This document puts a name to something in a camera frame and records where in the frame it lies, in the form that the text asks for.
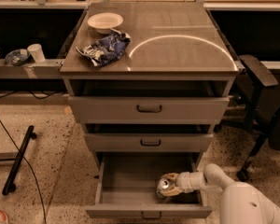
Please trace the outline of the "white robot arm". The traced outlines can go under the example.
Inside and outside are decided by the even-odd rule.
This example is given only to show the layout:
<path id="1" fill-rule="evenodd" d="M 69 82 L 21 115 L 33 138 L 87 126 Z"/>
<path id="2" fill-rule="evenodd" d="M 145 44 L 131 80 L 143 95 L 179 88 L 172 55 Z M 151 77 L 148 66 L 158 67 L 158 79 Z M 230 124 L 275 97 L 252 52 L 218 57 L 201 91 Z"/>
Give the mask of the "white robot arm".
<path id="1" fill-rule="evenodd" d="M 162 197 L 194 190 L 222 191 L 220 224 L 280 224 L 280 208 L 275 203 L 253 186 L 233 180 L 213 163 L 202 172 L 165 174 L 157 186 Z"/>

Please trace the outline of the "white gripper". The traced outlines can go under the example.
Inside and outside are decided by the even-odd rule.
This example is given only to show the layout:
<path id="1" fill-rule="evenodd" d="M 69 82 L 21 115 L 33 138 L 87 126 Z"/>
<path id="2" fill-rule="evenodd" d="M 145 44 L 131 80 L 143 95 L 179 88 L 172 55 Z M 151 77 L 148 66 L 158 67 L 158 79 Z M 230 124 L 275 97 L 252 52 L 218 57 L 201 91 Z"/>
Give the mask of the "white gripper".
<path id="1" fill-rule="evenodd" d="M 175 185 L 168 186 L 166 189 L 162 189 L 160 194 L 164 197 L 177 196 L 180 193 L 191 193 L 194 188 L 191 184 L 190 172 L 183 173 L 168 173 L 161 177 L 170 181 L 175 181 Z"/>

